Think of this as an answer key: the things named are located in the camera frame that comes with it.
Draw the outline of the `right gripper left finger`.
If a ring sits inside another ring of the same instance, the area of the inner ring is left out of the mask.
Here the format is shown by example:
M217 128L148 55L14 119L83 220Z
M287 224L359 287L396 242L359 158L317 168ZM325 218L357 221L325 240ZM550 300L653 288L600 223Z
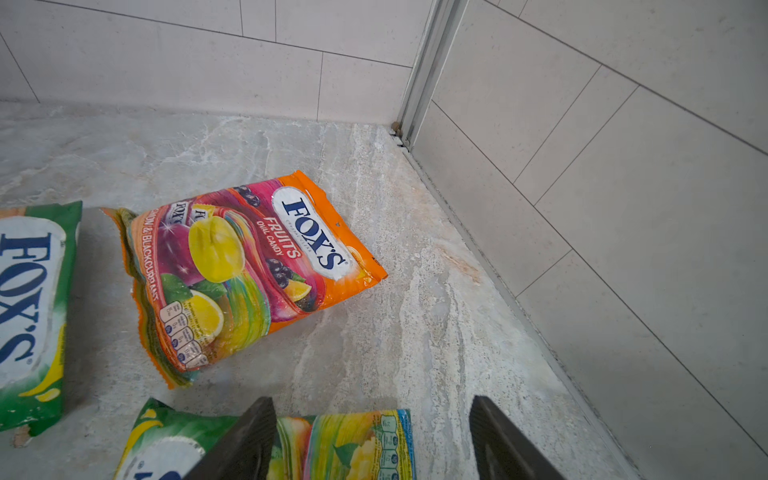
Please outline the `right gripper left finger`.
M183 479L265 480L276 435L273 400L260 397Z

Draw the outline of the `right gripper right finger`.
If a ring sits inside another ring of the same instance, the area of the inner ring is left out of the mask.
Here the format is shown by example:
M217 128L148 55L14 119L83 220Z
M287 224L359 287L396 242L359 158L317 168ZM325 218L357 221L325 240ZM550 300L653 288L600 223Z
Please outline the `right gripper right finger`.
M475 396L469 426L480 480L564 480L487 396Z

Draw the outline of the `orange pink Fox's candy bag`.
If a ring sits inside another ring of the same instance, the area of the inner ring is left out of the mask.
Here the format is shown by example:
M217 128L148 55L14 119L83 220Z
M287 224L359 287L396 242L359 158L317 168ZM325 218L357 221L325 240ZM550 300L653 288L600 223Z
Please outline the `orange pink Fox's candy bag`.
M387 275L302 172L109 216L140 341L170 388Z

